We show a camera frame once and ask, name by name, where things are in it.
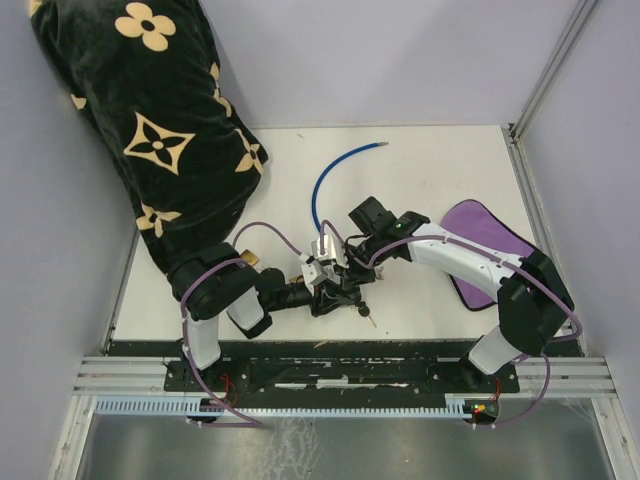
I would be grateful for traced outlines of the small brass padlock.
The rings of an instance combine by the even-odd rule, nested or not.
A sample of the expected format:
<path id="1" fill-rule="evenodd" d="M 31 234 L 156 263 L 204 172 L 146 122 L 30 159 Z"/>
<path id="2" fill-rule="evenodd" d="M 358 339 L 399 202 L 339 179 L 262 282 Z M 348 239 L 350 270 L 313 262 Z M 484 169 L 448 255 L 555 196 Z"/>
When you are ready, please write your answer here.
<path id="1" fill-rule="evenodd" d="M 241 258 L 252 267 L 256 266 L 260 262 L 260 258 L 250 250 L 244 250 L 241 254 Z"/>

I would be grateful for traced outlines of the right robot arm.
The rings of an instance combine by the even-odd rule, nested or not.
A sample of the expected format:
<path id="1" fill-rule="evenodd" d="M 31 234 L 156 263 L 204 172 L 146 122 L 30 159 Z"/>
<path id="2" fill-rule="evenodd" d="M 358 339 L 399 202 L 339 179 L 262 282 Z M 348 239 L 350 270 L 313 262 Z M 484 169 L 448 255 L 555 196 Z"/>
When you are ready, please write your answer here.
<path id="1" fill-rule="evenodd" d="M 560 342 L 557 332 L 566 321 L 580 335 L 569 292 L 553 261 L 539 249 L 524 256 L 490 248 L 416 212 L 397 217 L 373 197 L 349 218 L 365 235 L 351 250 L 352 268 L 372 270 L 389 258 L 402 258 L 470 284 L 497 305 L 498 325 L 474 343 L 458 368 L 467 389 L 483 390 L 505 364 L 539 356 L 548 344 Z"/>

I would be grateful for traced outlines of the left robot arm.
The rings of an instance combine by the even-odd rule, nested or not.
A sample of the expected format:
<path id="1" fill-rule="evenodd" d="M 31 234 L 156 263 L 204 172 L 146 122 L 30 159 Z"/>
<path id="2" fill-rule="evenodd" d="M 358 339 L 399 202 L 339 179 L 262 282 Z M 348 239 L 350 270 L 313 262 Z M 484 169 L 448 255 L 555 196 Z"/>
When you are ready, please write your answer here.
<path id="1" fill-rule="evenodd" d="M 287 282 L 283 272 L 275 268 L 257 271 L 228 243 L 177 261 L 167 278 L 180 302 L 185 327 L 183 351 L 192 360 L 187 379 L 201 390 L 219 383 L 222 313 L 248 339 L 272 325 L 273 312 L 307 307 L 315 316 L 324 315 L 337 307 L 338 271 L 346 265 L 341 248 L 330 246 L 321 253 L 318 242 L 312 245 L 310 255 L 301 256 L 302 278 L 296 282 Z"/>

